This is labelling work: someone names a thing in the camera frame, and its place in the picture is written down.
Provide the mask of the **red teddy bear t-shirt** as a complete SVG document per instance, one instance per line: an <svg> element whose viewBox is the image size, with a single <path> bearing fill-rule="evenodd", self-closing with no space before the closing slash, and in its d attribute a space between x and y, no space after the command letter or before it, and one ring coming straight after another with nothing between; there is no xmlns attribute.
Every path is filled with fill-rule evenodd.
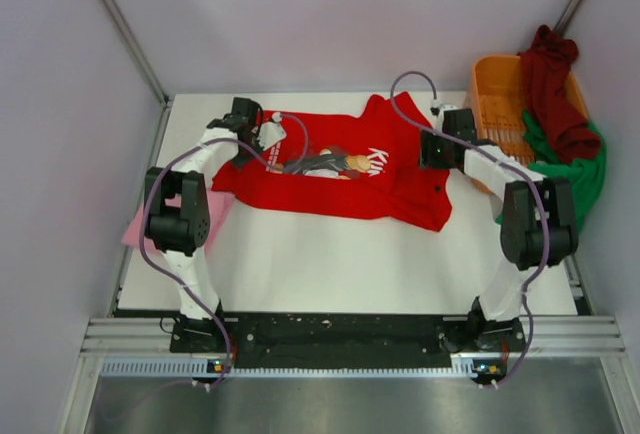
<svg viewBox="0 0 640 434"><path fill-rule="evenodd" d="M286 137L245 167L226 164L213 190L254 208L361 220L390 217L440 231L452 213L446 170L419 165L428 121L410 94L371 96L358 117L295 113Z"/></svg>

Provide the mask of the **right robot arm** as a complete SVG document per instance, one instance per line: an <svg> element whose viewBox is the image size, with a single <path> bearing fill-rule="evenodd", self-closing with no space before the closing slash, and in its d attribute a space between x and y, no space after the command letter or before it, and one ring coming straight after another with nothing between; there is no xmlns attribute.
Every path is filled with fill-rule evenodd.
<svg viewBox="0 0 640 434"><path fill-rule="evenodd" d="M499 242L503 258L488 287L477 296L465 324L444 334L445 348L459 352L492 348L517 336L519 316L528 313L532 284L560 264L579 244L570 181L532 171L495 142L479 137L472 111L448 109L439 125L421 134L420 164L457 169L483 185L501 203Z"/></svg>

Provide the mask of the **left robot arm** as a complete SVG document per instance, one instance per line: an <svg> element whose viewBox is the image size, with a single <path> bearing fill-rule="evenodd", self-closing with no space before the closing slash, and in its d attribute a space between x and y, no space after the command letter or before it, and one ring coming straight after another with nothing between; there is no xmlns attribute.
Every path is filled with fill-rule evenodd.
<svg viewBox="0 0 640 434"><path fill-rule="evenodd" d="M206 261L213 231L209 185L225 164L242 167L284 139L281 121L279 113L268 118L258 102L236 97L230 112L209 122L192 148L145 175L140 253L176 284L179 326L205 350L229 341Z"/></svg>

